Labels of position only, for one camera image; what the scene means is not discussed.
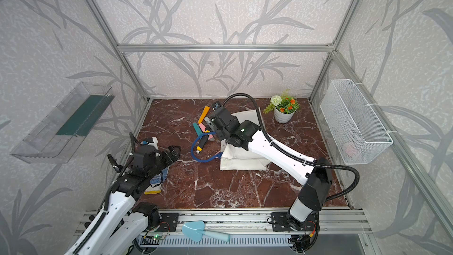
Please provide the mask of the orange art knife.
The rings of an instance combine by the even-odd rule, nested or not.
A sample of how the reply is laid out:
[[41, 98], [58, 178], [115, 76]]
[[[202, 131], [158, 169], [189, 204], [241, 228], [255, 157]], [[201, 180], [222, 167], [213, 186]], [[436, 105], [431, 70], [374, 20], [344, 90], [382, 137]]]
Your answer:
[[200, 117], [198, 119], [198, 124], [201, 124], [203, 122], [203, 120], [205, 119], [205, 117], [207, 116], [209, 111], [210, 111], [210, 107], [209, 106], [205, 106], [203, 108], [202, 114], [200, 115]]

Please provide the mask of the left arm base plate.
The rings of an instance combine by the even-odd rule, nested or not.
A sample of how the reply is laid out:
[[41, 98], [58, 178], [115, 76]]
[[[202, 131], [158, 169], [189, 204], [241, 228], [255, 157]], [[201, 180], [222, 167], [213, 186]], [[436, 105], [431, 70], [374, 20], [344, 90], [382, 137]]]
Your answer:
[[178, 225], [179, 213], [177, 212], [164, 212], [154, 213], [148, 217], [148, 226], [145, 229], [150, 232], [164, 232], [164, 233], [174, 233]]

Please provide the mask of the black yellow art knife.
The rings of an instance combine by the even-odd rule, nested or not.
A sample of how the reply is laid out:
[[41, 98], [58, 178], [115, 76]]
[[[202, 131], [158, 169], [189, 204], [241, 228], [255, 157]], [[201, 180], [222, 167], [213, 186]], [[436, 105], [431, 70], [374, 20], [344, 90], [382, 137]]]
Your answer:
[[198, 145], [197, 145], [197, 153], [200, 153], [203, 150], [208, 139], [209, 139], [209, 135], [205, 135], [199, 140]]

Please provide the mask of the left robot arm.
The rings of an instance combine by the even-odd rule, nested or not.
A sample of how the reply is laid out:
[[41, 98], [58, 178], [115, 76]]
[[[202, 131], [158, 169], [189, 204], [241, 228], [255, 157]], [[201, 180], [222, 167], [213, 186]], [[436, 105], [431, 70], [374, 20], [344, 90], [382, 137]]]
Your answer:
[[181, 147], [160, 151], [140, 146], [129, 157], [119, 178], [105, 195], [102, 207], [68, 255], [122, 255], [146, 230], [161, 225], [156, 205], [137, 203], [150, 180], [180, 159]]

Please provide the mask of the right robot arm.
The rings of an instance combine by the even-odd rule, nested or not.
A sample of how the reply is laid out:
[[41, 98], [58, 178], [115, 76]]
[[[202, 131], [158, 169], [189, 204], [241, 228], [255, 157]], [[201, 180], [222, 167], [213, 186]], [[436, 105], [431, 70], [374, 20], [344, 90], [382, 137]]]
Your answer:
[[[243, 96], [252, 102], [257, 114], [257, 123], [250, 120], [240, 122], [225, 108], [226, 103], [237, 96]], [[360, 180], [357, 169], [346, 165], [332, 165], [324, 158], [308, 157], [272, 138], [264, 128], [257, 102], [249, 94], [233, 94], [223, 103], [216, 101], [212, 108], [214, 111], [209, 115], [209, 119], [219, 140], [271, 161], [302, 185], [298, 197], [286, 215], [287, 225], [292, 230], [302, 230], [305, 222], [314, 222], [315, 215], [322, 210], [325, 202], [342, 197], [357, 187]], [[355, 177], [346, 189], [329, 196], [333, 170], [350, 171]]]

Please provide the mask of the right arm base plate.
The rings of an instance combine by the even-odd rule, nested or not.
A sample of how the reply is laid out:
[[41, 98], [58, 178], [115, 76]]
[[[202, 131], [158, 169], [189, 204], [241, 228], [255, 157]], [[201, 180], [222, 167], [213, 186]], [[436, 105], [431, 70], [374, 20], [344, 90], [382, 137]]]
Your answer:
[[304, 221], [298, 221], [289, 212], [273, 212], [267, 219], [273, 231], [302, 231], [304, 233], [317, 233], [319, 227], [319, 214], [310, 213]]

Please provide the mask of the white Doraemon tote pouch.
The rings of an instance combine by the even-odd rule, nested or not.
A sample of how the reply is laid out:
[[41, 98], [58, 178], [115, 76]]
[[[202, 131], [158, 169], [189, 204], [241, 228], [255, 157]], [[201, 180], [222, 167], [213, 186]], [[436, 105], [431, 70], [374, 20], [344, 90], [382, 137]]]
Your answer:
[[256, 153], [237, 148], [233, 145], [221, 142], [221, 152], [219, 168], [221, 171], [266, 171], [270, 161]]

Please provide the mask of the grey art knife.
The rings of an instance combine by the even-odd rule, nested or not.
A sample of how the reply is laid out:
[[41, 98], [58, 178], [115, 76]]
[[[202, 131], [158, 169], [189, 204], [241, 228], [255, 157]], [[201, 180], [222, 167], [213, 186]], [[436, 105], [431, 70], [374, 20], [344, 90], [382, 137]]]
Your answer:
[[214, 131], [215, 130], [215, 126], [213, 125], [211, 119], [209, 117], [205, 117], [204, 121], [206, 122], [206, 124], [209, 126], [209, 128], [211, 129], [211, 131]]

